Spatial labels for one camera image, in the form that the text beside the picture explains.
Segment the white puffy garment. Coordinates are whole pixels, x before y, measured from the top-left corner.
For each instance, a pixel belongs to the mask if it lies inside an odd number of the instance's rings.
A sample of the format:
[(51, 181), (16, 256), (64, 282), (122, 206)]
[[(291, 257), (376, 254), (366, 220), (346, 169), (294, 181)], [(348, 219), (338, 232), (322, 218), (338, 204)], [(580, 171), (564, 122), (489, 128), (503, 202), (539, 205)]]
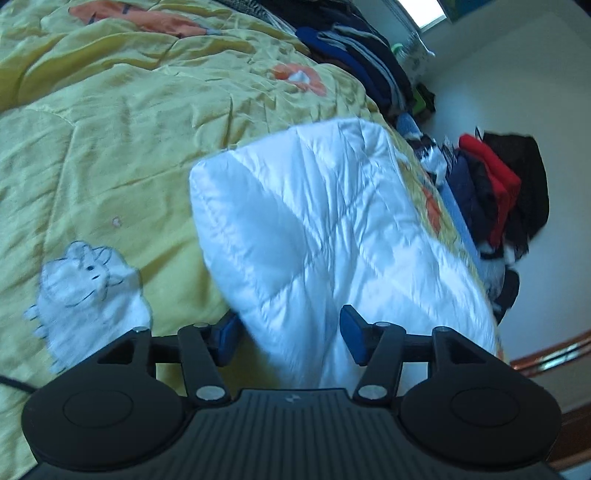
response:
[(190, 203), (205, 266), (254, 345), (247, 378), (271, 388), (353, 389), (339, 332), (370, 323), (450, 327), (497, 353), (490, 304), (465, 261), (424, 226), (408, 158), (359, 118), (294, 126), (197, 162)]

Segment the red and navy clothes pile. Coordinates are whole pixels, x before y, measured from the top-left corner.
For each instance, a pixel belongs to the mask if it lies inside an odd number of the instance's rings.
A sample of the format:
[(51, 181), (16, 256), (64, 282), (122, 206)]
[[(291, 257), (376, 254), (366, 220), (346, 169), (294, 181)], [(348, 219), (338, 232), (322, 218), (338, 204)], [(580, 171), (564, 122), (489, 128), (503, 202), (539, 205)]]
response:
[(464, 150), (450, 150), (452, 165), (447, 173), (447, 182), (480, 255), (484, 272), (479, 276), (491, 301), (494, 316), (500, 322), (517, 299), (520, 278), (507, 265), (502, 249), (489, 243), (495, 221), (499, 219), (493, 183), (483, 161)]

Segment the dark striped clothes pile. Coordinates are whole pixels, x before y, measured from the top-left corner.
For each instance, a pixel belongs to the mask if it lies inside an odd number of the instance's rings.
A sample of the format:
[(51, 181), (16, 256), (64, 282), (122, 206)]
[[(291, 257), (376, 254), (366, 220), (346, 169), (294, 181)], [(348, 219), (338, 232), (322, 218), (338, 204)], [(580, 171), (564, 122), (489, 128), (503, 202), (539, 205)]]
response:
[(273, 23), (283, 21), (318, 62), (340, 66), (358, 79), (385, 118), (415, 104), (410, 79), (388, 40), (351, 1), (225, 1), (225, 6)]

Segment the blue bed sheet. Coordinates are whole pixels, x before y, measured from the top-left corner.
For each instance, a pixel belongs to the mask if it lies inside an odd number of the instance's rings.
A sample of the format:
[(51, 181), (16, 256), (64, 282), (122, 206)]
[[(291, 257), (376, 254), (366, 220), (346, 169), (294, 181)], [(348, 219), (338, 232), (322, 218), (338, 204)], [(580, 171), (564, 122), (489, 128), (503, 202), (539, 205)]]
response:
[(435, 183), (443, 203), (459, 232), (460, 238), (474, 263), (479, 275), (484, 270), (480, 255), (469, 232), (468, 225), (447, 182), (447, 173), (452, 165), (452, 153), (448, 147), (441, 148), (429, 135), (424, 134), (409, 113), (401, 114), (396, 120), (396, 130), (411, 145), (423, 169)]

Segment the green plastic chair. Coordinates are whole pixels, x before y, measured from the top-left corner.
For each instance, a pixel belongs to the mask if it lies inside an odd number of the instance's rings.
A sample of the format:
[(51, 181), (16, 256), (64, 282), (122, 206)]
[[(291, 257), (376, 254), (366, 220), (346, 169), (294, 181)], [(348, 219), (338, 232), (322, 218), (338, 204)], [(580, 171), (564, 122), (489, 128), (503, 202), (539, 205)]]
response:
[(429, 118), (436, 113), (436, 95), (422, 82), (419, 82), (414, 89), (414, 99), (412, 114), (416, 119)]

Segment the yellow floral quilt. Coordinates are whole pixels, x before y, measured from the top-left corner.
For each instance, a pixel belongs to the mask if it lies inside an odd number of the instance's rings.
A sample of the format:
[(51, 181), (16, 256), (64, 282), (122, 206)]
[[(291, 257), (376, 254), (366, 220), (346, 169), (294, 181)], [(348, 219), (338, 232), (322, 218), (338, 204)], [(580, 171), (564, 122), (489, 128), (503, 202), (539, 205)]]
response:
[(179, 39), (87, 24), (67, 1), (1, 11), (1, 372), (35, 387), (52, 359), (26, 312), (44, 263), (75, 240), (139, 273), (158, 335), (226, 312), (197, 241), (194, 162), (290, 126), (384, 118), (362, 84), (318, 66), (325, 95), (273, 77), (308, 63), (300, 42), (214, 1), (146, 1), (208, 29)]

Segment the patterned white cushion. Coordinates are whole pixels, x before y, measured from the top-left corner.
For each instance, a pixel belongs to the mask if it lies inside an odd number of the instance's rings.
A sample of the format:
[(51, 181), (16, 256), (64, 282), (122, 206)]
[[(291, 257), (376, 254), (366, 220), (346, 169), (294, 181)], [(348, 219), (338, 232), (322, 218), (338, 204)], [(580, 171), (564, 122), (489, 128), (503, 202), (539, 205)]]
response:
[(420, 83), (436, 58), (417, 32), (408, 36), (404, 43), (394, 44), (392, 51), (413, 87)]

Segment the bright window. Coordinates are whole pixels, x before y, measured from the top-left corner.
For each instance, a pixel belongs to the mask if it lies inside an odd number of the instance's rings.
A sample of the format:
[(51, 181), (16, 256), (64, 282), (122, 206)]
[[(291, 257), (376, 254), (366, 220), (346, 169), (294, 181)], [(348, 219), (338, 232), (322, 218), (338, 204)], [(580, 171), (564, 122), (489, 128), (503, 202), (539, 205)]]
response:
[(399, 0), (399, 3), (422, 31), (447, 19), (437, 0)]

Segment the black jacket on wall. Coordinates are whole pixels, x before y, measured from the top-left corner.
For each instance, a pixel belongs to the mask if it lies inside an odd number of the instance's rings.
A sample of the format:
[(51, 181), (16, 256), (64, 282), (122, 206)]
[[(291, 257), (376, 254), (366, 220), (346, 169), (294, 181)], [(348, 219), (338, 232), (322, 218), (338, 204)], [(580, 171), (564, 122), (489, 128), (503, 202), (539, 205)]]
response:
[(529, 253), (530, 241), (545, 227), (550, 214), (546, 169), (532, 136), (485, 132), (484, 143), (520, 179), (515, 206), (505, 226), (505, 241), (515, 260)]

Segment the wooden door frame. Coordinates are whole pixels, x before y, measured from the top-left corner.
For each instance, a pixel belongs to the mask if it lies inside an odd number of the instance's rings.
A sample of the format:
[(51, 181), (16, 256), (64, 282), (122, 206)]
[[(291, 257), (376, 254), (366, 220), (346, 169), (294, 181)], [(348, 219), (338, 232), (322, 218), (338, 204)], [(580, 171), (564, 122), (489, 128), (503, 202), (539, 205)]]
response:
[(567, 472), (590, 462), (590, 332), (559, 342), (510, 365), (550, 392), (562, 411), (549, 463)]

